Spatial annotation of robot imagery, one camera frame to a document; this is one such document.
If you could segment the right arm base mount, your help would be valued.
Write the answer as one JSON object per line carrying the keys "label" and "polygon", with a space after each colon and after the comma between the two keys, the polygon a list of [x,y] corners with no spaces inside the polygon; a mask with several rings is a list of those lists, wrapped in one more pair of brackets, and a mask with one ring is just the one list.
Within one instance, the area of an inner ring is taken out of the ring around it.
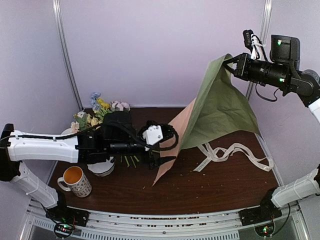
{"label": "right arm base mount", "polygon": [[275,219],[282,216],[279,209],[270,210],[261,206],[239,211],[242,226],[253,226],[259,237],[271,237],[276,232]]}

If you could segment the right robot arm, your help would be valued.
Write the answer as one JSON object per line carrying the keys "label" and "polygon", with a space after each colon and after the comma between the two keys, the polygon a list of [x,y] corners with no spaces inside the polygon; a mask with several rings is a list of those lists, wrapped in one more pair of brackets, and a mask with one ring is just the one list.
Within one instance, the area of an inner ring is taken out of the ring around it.
{"label": "right robot arm", "polygon": [[[242,53],[225,60],[223,67],[234,77],[261,86],[278,88],[285,96],[298,95],[316,120],[320,119],[320,77],[311,69],[300,71],[300,40],[284,35],[271,36],[269,61],[253,59]],[[279,208],[320,193],[320,169],[285,186],[270,189],[256,210],[259,220],[268,220]]]}

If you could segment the blue flower stem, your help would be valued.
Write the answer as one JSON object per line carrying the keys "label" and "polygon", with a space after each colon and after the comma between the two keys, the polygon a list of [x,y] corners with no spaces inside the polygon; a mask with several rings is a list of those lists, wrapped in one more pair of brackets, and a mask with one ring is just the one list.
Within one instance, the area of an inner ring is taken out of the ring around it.
{"label": "blue flower stem", "polygon": [[99,112],[103,107],[101,106],[101,104],[99,103],[99,98],[101,96],[100,92],[94,92],[92,93],[92,95],[90,96],[91,99],[91,106],[92,106],[92,110],[96,113]]}

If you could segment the yellow flower stem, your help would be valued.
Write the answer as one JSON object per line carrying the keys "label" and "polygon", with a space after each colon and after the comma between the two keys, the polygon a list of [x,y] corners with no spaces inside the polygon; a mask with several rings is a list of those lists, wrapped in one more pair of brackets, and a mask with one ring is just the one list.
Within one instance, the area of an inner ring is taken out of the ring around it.
{"label": "yellow flower stem", "polygon": [[[111,103],[105,102],[101,97],[98,99],[98,101],[102,106],[101,110],[107,111],[108,113],[112,112],[110,110]],[[126,163],[128,168],[130,166],[133,166],[135,169],[137,168],[137,164],[140,162],[138,157],[135,156],[135,155],[134,156],[126,156],[126,155],[125,156],[121,156],[120,157],[120,162],[122,163],[123,161],[125,161],[125,163]]]}

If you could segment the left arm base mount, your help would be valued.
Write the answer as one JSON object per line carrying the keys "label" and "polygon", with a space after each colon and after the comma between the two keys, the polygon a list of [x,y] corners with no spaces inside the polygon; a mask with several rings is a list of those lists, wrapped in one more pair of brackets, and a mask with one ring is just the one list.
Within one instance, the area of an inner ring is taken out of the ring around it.
{"label": "left arm base mount", "polygon": [[53,233],[60,239],[70,237],[76,227],[86,227],[90,213],[86,210],[80,210],[67,207],[66,211],[45,208],[45,216],[54,223]]}

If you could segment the pink and green wrapping paper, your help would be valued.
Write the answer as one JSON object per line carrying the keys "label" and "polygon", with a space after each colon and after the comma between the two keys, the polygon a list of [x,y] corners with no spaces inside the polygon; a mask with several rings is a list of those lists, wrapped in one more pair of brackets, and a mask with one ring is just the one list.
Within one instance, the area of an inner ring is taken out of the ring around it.
{"label": "pink and green wrapping paper", "polygon": [[177,146],[162,151],[161,157],[177,158],[181,150],[237,131],[260,133],[248,100],[232,85],[231,73],[223,66],[231,58],[227,53],[208,65],[196,98],[170,121],[179,136]]}

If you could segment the pink rose stem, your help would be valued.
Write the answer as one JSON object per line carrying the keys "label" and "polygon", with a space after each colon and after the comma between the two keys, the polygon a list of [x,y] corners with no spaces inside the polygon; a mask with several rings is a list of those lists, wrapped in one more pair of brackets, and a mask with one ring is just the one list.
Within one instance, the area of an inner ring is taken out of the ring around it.
{"label": "pink rose stem", "polygon": [[110,103],[110,110],[112,112],[129,112],[131,108],[127,102],[120,102],[118,100],[114,100]]}

